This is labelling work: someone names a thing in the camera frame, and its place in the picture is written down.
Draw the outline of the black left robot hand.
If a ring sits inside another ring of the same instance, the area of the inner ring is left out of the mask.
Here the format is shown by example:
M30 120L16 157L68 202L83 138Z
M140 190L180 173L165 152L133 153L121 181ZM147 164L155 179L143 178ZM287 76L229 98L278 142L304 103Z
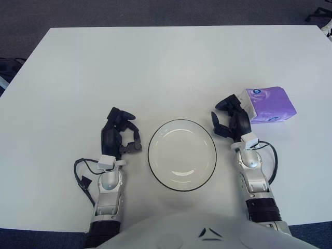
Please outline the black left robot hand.
M113 156L120 160L123 154L135 153L142 150L138 127L131 121L136 117L128 112L113 107L107 116L107 122L101 131L101 151L103 155ZM126 129L133 131L133 142L124 146L121 132Z

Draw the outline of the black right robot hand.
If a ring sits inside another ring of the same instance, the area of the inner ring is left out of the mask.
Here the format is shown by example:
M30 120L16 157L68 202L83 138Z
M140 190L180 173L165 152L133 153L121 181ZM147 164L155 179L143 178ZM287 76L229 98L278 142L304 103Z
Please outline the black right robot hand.
M220 124L216 114L211 112L215 134L225 138L229 137L234 142L240 142L241 136L251 133L251 123L248 114L241 107L240 100L234 94L220 101L215 108L227 112L230 117L229 126L225 126Z

